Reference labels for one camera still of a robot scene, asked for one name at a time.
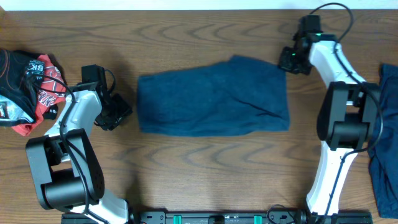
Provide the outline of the dark blue shorts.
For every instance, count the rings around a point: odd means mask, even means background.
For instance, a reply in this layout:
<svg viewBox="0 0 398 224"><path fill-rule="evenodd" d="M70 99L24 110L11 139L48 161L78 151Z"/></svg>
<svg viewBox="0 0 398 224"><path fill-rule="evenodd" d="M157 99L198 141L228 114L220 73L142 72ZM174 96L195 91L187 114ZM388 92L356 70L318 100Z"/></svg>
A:
<svg viewBox="0 0 398 224"><path fill-rule="evenodd" d="M263 60L235 55L224 62L143 75L137 115L144 133L238 136L288 131L285 72Z"/></svg>

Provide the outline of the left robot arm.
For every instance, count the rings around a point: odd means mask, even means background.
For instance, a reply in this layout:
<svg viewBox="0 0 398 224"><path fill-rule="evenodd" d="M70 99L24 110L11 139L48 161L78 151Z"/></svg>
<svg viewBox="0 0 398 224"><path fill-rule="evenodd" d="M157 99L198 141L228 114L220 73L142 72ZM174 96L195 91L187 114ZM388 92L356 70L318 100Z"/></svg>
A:
<svg viewBox="0 0 398 224"><path fill-rule="evenodd" d="M104 185L89 136L94 126L112 131L132 114L131 106L106 82L107 69L82 67L81 83L67 87L65 107L25 151L42 208L62 213L62 223L131 222L128 203Z"/></svg>

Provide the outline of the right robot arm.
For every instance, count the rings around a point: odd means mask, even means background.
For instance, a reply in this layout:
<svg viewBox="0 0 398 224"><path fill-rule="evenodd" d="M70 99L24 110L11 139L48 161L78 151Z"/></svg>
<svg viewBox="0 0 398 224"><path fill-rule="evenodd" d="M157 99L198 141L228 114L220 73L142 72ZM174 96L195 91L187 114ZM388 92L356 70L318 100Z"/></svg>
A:
<svg viewBox="0 0 398 224"><path fill-rule="evenodd" d="M307 223L365 223L366 213L341 213L339 199L355 157L375 146L369 140L382 124L380 88L367 82L345 57L340 39L322 31L314 12L299 20L293 47L284 47L279 68L309 75L315 68L327 91L317 117L321 156L306 196Z"/></svg>

